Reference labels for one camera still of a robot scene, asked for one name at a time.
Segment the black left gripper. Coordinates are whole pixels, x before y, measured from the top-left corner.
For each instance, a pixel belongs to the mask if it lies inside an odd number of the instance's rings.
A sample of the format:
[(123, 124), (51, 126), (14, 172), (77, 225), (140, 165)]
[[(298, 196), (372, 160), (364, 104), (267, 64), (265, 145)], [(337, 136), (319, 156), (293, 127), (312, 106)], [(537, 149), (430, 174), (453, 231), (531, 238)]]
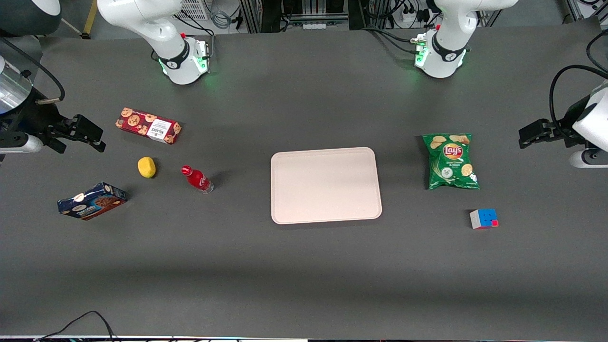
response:
[(538, 119), (524, 126), (518, 131), (518, 144), (520, 149), (538, 143), (563, 140), (567, 149), (578, 145), (578, 134), (573, 130), (570, 122), (564, 119), (556, 123), (549, 119)]

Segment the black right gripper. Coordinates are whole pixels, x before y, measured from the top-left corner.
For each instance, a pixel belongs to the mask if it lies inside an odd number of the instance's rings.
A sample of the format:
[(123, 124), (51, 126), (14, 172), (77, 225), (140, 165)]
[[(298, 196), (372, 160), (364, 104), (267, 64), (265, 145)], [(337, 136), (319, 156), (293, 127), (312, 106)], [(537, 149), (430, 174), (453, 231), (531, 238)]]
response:
[(87, 143), (100, 153), (106, 148), (106, 143), (102, 141), (103, 129), (81, 114), (69, 119), (55, 110), (28, 110), (26, 134), (47, 139), (47, 147), (59, 154), (65, 153), (67, 145), (51, 136)]

